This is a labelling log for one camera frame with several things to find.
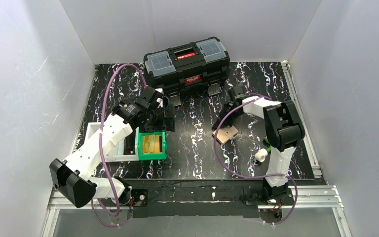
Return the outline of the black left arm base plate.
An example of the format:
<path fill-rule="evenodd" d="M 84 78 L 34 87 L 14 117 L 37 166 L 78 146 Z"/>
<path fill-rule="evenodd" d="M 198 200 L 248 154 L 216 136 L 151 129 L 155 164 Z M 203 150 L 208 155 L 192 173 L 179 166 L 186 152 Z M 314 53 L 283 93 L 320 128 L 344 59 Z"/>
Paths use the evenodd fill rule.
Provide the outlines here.
<path fill-rule="evenodd" d="M 147 189 L 126 189 L 121 196 L 119 196 L 120 207 L 145 207 L 148 204 L 148 196 L 149 191 Z M 93 206 L 100 206 L 101 203 L 105 207 L 116 207 L 112 191 L 108 189 L 96 190 Z"/>

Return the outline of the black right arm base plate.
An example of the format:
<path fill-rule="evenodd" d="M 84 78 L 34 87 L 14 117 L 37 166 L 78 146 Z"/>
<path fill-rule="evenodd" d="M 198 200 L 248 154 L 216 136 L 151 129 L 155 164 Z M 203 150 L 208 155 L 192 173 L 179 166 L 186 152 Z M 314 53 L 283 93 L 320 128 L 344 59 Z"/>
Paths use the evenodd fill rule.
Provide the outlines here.
<path fill-rule="evenodd" d="M 291 189 L 283 193 L 269 194 L 263 189 L 247 188 L 243 190 L 239 200 L 246 206 L 259 206 L 259 209 L 279 210 L 284 205 L 292 206 L 294 196 Z"/>

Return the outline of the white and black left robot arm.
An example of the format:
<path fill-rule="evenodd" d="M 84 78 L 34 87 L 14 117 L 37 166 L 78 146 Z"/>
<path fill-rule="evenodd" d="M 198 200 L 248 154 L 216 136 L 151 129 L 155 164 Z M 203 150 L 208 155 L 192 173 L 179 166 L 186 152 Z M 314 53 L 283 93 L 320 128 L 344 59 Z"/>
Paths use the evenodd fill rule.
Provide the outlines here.
<path fill-rule="evenodd" d="M 121 100 L 108 116 L 103 116 L 100 128 L 78 150 L 50 163 L 53 186 L 77 208 L 96 198 L 124 200 L 131 186 L 110 175 L 93 177 L 94 169 L 106 164 L 107 154 L 130 135 L 174 131 L 173 112 L 161 88 L 147 86 L 140 95 Z"/>

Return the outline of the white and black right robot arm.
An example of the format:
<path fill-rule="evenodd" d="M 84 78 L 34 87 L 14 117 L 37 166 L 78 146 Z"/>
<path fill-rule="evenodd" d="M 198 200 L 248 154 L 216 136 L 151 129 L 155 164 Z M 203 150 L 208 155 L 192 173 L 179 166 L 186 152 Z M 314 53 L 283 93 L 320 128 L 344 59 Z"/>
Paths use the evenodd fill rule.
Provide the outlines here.
<path fill-rule="evenodd" d="M 242 86 L 229 89 L 229 101 L 222 108 L 214 123 L 213 138 L 220 136 L 231 140 L 237 133 L 233 122 L 241 115 L 254 115 L 265 122 L 265 144 L 254 155 L 257 162 L 270 157 L 267 172 L 261 176 L 263 185 L 258 194 L 247 199 L 268 201 L 278 199 L 288 192 L 288 170 L 291 157 L 305 137 L 305 129 L 295 103 L 292 100 L 272 101 L 248 92 Z"/>

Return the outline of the yellow cards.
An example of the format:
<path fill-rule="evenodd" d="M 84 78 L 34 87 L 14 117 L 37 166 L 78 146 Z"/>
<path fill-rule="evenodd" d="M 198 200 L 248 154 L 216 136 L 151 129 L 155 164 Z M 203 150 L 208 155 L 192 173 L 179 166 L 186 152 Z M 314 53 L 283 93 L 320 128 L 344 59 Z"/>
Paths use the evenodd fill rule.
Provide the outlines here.
<path fill-rule="evenodd" d="M 143 137 L 144 154 L 160 154 L 163 152 L 162 135 L 146 135 Z"/>

